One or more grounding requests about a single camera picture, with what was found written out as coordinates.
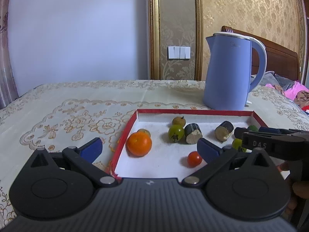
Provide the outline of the person right hand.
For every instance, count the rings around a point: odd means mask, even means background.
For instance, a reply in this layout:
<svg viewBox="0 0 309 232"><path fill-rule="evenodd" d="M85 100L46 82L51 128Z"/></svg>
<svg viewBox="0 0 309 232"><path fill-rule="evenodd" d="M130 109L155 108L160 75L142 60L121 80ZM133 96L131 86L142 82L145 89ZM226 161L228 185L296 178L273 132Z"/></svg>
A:
<svg viewBox="0 0 309 232"><path fill-rule="evenodd" d="M277 166L278 170L280 172L282 171L288 171L289 169L289 165L288 162L285 161L284 163L281 163L279 166ZM309 189L308 189L308 182L293 182L291 183L290 181L290 177L286 178L286 181L288 182L288 184L290 185L292 191L294 192L294 194L300 198L303 199L308 199L308 195L309 195ZM295 210L297 206L297 201L294 198L291 198L285 213L287 215L291 215L293 213L293 211Z"/></svg>

